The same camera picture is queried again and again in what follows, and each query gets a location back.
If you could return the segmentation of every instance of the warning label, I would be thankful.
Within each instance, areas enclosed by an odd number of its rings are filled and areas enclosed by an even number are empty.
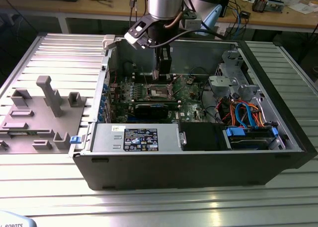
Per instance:
[[[157,129],[125,129],[125,151],[158,151]]]

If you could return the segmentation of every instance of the blue drive bracket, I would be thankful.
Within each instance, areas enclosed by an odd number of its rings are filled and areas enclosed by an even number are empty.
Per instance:
[[[70,144],[81,144],[85,139],[85,135],[71,136]]]
[[[226,133],[228,137],[230,136],[245,136],[245,132],[243,128],[238,127],[229,127],[226,129]]]

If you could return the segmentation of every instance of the table leg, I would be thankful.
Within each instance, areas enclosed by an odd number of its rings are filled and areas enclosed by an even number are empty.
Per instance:
[[[59,20],[59,24],[60,24],[60,27],[61,27],[61,30],[62,30],[62,33],[71,33],[71,30],[69,28],[69,25],[66,21],[66,17],[64,16],[59,16],[58,17],[58,20]]]
[[[9,25],[9,26],[13,26],[14,25],[14,21],[12,20],[11,14],[0,13],[0,17],[4,20],[4,22],[7,25]]]

